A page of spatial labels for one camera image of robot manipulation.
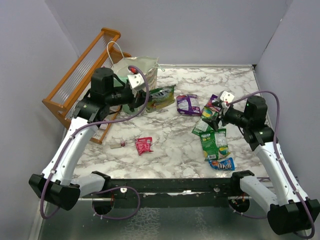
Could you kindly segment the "green yellow Fox's spring tea bag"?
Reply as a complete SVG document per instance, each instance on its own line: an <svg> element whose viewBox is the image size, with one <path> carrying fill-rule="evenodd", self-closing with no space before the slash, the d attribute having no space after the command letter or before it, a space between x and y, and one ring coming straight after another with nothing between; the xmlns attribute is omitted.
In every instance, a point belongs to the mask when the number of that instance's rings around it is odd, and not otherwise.
<svg viewBox="0 0 320 240"><path fill-rule="evenodd" d="M174 84L151 90L146 105L147 112L151 113L173 104L175 102L175 86Z"/></svg>

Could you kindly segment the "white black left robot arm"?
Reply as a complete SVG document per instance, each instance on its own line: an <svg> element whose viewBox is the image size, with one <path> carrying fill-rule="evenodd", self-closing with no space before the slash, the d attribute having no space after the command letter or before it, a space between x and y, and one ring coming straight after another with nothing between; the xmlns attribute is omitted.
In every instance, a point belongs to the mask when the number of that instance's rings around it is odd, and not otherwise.
<svg viewBox="0 0 320 240"><path fill-rule="evenodd" d="M103 198L111 190L110 177L93 171L85 177L74 178L75 167L86 145L101 125L124 122L106 120L114 106L128 105L131 110L144 109L149 100L148 81L136 66L128 67L129 75L122 82L110 68L97 68L90 80L90 89L75 106L70 126L52 160L41 174L32 174L28 183L40 199L44 219L44 203L71 210L78 199L89 194Z"/></svg>

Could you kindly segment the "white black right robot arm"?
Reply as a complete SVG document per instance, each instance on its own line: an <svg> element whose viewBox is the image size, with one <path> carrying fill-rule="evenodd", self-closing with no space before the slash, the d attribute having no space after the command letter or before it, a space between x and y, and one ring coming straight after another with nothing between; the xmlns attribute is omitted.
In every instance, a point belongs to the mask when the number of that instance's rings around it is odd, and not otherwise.
<svg viewBox="0 0 320 240"><path fill-rule="evenodd" d="M230 92L223 91L208 103L202 111L202 120L213 130L232 124L242 129L244 140L263 164L274 191L265 187L249 171L234 172L230 179L230 191L240 196L252 197L266 213L271 229L277 235L298 234L310 230L306 239L315 235L315 221L320 213L320 203L310 199L294 177L286 162L278 141L278 126L266 124L268 106L257 92L243 97L244 111L233 107L237 101Z"/></svg>

